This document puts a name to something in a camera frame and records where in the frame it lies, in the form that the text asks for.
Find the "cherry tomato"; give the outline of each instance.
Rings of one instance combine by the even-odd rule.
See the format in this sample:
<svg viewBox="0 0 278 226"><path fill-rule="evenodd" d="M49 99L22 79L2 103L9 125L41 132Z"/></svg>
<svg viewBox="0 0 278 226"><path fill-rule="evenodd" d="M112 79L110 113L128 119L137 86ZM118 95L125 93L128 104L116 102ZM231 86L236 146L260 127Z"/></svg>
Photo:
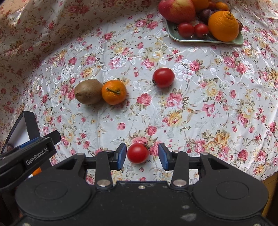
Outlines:
<svg viewBox="0 0 278 226"><path fill-rule="evenodd" d="M208 26L203 23L199 23L199 24L195 25L195 27L194 27L195 35L198 38L203 38L204 35L207 35L208 30L209 30Z"/></svg>
<svg viewBox="0 0 278 226"><path fill-rule="evenodd" d="M134 164L145 162L149 155L149 150L142 143L134 143L127 150L127 158Z"/></svg>
<svg viewBox="0 0 278 226"><path fill-rule="evenodd" d="M214 2L209 2L208 8L211 9L211 10L216 10L217 9L216 4Z"/></svg>
<svg viewBox="0 0 278 226"><path fill-rule="evenodd" d="M191 37L194 34L194 27L190 23L180 23L178 33L183 38Z"/></svg>
<svg viewBox="0 0 278 226"><path fill-rule="evenodd" d="M159 68L153 74L153 83L159 88L165 88L172 85L175 74L170 68Z"/></svg>

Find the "fruit plate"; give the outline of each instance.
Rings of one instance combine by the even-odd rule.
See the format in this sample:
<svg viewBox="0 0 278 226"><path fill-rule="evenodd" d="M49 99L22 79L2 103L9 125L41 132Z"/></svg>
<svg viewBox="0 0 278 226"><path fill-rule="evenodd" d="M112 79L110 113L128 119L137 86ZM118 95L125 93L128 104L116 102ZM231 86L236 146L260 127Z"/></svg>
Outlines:
<svg viewBox="0 0 278 226"><path fill-rule="evenodd" d="M167 28L167 31L168 31L170 37L176 41L222 43L222 44L229 44L229 45L242 45L244 42L244 38L241 33L239 33L239 35L231 42L218 41L217 39L213 38L211 35L206 36L205 39L200 39L200 38L196 37L195 35L193 35L192 37L189 37L189 38L183 38L178 33L177 24L172 23L168 20L165 20L165 21L166 21L166 28Z"/></svg>

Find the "apple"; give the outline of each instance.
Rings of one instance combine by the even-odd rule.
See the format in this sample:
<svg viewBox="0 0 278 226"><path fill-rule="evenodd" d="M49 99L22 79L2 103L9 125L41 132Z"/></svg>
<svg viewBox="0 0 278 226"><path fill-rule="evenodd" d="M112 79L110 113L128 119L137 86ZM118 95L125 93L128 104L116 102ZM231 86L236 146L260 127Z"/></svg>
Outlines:
<svg viewBox="0 0 278 226"><path fill-rule="evenodd" d="M195 19L195 8L191 0L161 0L158 11L166 20L176 24L189 23Z"/></svg>

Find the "tomato stem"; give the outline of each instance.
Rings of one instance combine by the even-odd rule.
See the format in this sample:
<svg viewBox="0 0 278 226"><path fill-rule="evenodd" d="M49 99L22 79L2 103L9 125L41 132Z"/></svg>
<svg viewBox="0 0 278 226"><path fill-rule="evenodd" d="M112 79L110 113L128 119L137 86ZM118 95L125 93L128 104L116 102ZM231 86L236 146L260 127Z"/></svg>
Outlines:
<svg viewBox="0 0 278 226"><path fill-rule="evenodd" d="M153 84L156 85L157 83L155 82L155 80L153 79Z"/></svg>
<svg viewBox="0 0 278 226"><path fill-rule="evenodd" d="M120 94L120 91L119 91L119 90L114 91L114 90L109 89L109 88L106 88L106 90L108 90L108 91L110 91L110 92L112 92L112 93L115 93L115 94L117 94L117 95L119 95L119 94Z"/></svg>
<svg viewBox="0 0 278 226"><path fill-rule="evenodd" d="M143 145L145 146L146 149L150 150L150 147L147 145L146 142L144 142Z"/></svg>

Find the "orange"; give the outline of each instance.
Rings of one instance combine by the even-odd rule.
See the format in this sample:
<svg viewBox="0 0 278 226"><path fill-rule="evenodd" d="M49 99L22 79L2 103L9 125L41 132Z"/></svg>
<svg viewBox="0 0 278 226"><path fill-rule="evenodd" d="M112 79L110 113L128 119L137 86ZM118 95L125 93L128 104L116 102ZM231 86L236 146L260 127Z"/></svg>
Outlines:
<svg viewBox="0 0 278 226"><path fill-rule="evenodd" d="M41 168L40 167L37 168L32 174L33 174L33 176L35 176L35 175L37 175L39 173L41 173Z"/></svg>
<svg viewBox="0 0 278 226"><path fill-rule="evenodd" d="M217 2L216 3L216 8L222 9L222 10L225 10L225 11L230 11L229 6L224 2Z"/></svg>
<svg viewBox="0 0 278 226"><path fill-rule="evenodd" d="M229 11L218 11L208 20L210 33L220 41L232 41L239 34L239 24Z"/></svg>
<svg viewBox="0 0 278 226"><path fill-rule="evenodd" d="M126 98L126 87L119 80L110 80L101 89L102 98L111 105L119 104Z"/></svg>
<svg viewBox="0 0 278 226"><path fill-rule="evenodd" d="M192 0L192 2L197 13L208 8L209 6L209 0Z"/></svg>

